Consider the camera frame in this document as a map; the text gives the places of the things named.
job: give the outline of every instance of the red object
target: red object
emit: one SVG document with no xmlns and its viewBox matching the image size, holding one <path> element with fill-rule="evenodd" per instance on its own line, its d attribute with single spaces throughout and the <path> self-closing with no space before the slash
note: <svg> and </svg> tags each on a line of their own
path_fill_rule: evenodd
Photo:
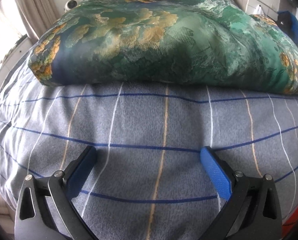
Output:
<svg viewBox="0 0 298 240">
<path fill-rule="evenodd" d="M 291 217 L 287 220 L 287 222 L 285 222 L 284 225 L 282 226 L 282 237 L 285 237 L 289 233 L 289 231 L 292 229 L 292 227 L 295 225 L 297 221 L 298 221 L 298 207 L 291 215 Z"/>
</svg>

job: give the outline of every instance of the blue gripper pad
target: blue gripper pad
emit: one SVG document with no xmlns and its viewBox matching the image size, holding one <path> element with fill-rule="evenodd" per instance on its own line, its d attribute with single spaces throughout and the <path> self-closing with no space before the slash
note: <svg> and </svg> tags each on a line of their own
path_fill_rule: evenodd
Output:
<svg viewBox="0 0 298 240">
<path fill-rule="evenodd" d="M 217 163 L 215 158 L 212 156 L 208 148 L 203 147 L 201 149 L 200 161 L 214 187 L 216 188 L 219 196 L 228 201 L 232 194 L 231 181 L 221 166 Z"/>
</svg>

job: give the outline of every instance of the window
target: window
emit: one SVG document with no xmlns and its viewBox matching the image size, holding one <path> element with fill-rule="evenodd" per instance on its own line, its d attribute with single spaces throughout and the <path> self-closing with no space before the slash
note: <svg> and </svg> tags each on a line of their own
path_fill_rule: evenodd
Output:
<svg viewBox="0 0 298 240">
<path fill-rule="evenodd" d="M 0 65 L 1 60 L 26 34 L 15 0 L 0 2 Z"/>
</svg>

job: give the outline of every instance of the floral pattern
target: floral pattern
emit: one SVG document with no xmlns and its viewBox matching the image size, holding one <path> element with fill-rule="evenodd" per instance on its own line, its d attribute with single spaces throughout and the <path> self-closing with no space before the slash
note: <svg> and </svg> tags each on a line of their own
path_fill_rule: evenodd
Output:
<svg viewBox="0 0 298 240">
<path fill-rule="evenodd" d="M 232 0 L 84 0 L 29 56 L 44 85 L 161 81 L 298 94 L 298 48 Z"/>
</svg>

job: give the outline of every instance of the round white device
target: round white device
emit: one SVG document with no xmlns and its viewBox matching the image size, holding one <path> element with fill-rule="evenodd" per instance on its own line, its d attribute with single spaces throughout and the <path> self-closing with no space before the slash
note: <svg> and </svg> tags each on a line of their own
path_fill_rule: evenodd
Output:
<svg viewBox="0 0 298 240">
<path fill-rule="evenodd" d="M 70 11 L 71 9 L 73 9 L 74 7 L 76 7 L 78 5 L 78 2 L 76 0 L 69 0 L 66 2 L 65 6 L 64 6 L 64 11 Z"/>
</svg>

